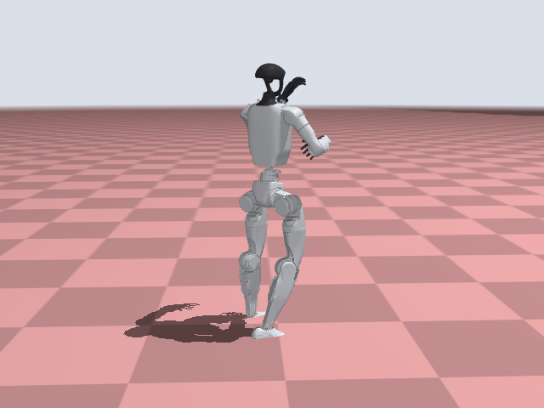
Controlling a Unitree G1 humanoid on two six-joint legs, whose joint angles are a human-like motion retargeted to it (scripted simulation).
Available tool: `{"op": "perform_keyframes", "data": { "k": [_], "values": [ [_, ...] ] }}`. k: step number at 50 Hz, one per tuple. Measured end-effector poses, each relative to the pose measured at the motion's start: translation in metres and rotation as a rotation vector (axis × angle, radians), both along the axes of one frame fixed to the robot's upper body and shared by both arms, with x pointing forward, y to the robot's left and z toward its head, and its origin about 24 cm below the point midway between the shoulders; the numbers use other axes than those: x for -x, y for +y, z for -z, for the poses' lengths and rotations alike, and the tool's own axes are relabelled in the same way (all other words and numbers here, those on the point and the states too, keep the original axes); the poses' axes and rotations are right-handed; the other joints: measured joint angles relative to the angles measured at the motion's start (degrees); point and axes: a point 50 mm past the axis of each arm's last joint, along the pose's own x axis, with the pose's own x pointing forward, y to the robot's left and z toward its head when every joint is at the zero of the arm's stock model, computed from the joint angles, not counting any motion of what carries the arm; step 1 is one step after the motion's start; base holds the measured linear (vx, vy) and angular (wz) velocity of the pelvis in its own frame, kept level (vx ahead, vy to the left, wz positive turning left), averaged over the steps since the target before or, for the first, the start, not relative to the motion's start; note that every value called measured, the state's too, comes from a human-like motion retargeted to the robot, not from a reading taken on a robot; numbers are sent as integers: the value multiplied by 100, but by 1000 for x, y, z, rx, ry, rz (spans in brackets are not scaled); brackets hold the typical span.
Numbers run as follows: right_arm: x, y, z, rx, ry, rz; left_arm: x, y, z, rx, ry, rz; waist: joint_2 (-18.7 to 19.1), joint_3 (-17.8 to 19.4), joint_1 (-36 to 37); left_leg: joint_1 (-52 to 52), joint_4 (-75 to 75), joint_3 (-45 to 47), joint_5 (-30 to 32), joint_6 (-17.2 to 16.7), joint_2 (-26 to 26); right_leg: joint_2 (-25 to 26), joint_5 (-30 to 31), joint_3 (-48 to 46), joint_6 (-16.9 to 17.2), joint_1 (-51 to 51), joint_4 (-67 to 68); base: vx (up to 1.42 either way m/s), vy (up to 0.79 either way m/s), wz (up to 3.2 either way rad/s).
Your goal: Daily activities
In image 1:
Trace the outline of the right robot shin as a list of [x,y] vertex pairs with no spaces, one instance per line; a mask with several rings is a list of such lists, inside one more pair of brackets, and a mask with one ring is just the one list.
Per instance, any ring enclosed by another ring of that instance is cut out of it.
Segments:
[[[277,320],[281,310],[285,306],[286,301],[292,292],[292,288],[295,285],[298,273],[299,269],[297,269],[296,272],[295,264],[290,261],[286,261],[280,266],[278,276],[274,276],[272,278],[268,294],[268,307],[262,324],[263,329],[267,327],[267,330],[265,331],[272,330],[275,321]],[[273,324],[270,327],[272,321]]]

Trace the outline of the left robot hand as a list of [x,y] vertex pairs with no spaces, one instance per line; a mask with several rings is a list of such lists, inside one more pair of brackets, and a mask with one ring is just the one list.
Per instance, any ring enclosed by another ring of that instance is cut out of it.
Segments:
[[[299,85],[302,85],[302,84],[303,84],[303,85],[306,85],[306,84],[305,84],[305,81],[306,81],[306,80],[305,80],[304,78],[302,78],[302,77],[295,77],[295,78],[293,78],[293,80],[290,81],[290,82],[286,85],[286,87],[285,87],[283,93],[280,94],[279,97],[276,99],[277,102],[280,103],[280,100],[281,100],[281,99],[282,99],[282,100],[285,100],[285,101],[287,102],[287,101],[288,101],[288,96],[289,96],[290,94],[292,94],[292,92],[294,91],[295,88],[297,88]],[[281,101],[281,103],[282,103],[282,101]]]

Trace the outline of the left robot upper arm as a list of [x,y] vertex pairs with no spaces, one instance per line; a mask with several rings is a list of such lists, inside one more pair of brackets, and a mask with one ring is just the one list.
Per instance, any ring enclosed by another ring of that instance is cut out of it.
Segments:
[[[242,111],[242,113],[240,114],[240,117],[241,119],[245,122],[246,124],[246,127],[247,127],[247,112],[248,112],[248,109],[249,107],[251,106],[252,104],[248,104],[245,109]],[[248,129],[248,127],[247,127]]]

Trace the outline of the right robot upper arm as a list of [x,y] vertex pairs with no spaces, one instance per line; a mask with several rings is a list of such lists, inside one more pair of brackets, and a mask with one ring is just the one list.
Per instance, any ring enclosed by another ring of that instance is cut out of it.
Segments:
[[307,143],[311,156],[318,157],[326,152],[316,138],[313,128],[306,120],[303,110],[298,107],[286,106],[281,109],[281,113],[284,122],[289,126],[293,126],[300,137]]

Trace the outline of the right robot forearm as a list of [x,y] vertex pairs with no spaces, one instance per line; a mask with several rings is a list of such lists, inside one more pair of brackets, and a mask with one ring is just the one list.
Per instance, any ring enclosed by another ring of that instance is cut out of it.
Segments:
[[[320,139],[318,139],[320,145],[322,146],[322,148],[324,150],[326,150],[326,152],[329,150],[329,146],[330,146],[330,139],[325,135],[324,137],[321,137]],[[326,152],[324,152],[323,154],[325,154]]]

